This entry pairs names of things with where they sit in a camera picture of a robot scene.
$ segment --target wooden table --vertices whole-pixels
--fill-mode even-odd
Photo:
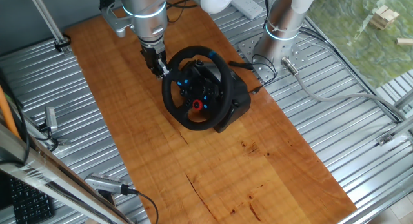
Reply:
[[[180,10],[168,13],[175,19]],[[356,209],[266,90],[223,133],[190,131],[166,111],[161,82],[131,31],[120,39],[97,17],[66,32],[130,177],[156,202],[160,223],[337,223]],[[169,25],[165,45],[169,59],[203,45],[242,62],[200,8]],[[251,72],[234,70],[249,89],[259,85]],[[153,223],[154,209],[142,201]]]

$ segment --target keyboard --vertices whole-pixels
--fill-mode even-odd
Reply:
[[[16,178],[9,180],[16,224],[35,224],[54,216],[50,196]]]

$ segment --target green floor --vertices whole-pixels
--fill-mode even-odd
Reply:
[[[400,16],[376,30],[368,21],[382,5]],[[395,44],[413,38],[413,0],[316,0],[309,16],[373,86],[413,69],[413,46]]]

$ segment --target gray cable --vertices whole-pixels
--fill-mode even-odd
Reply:
[[[386,100],[384,100],[381,97],[372,95],[372,94],[363,94],[363,93],[358,93],[358,94],[349,94],[349,95],[345,95],[345,96],[339,96],[339,97],[331,97],[331,98],[323,98],[323,97],[319,97],[315,94],[313,94],[312,92],[310,92],[310,90],[304,85],[304,82],[301,80],[299,74],[294,76],[299,85],[301,86],[301,88],[303,88],[304,92],[306,92],[310,97],[312,97],[313,99],[316,99],[318,101],[322,101],[322,102],[332,102],[332,101],[341,101],[344,99],[349,99],[349,98],[355,98],[355,97],[366,97],[369,99],[375,99],[376,101],[379,101],[380,103],[383,103],[384,105],[387,106],[387,108],[390,109],[391,112],[393,112],[394,114],[396,114],[397,116],[399,116],[399,118],[401,120],[406,120],[406,117],[404,114],[402,114],[400,112],[400,110],[398,110],[394,105],[390,104],[389,102],[387,102]]]

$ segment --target connector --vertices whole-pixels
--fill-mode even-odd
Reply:
[[[287,57],[283,57],[281,59],[281,64],[287,67],[288,71],[292,74],[292,76],[295,77],[296,75],[298,75],[298,70]]]

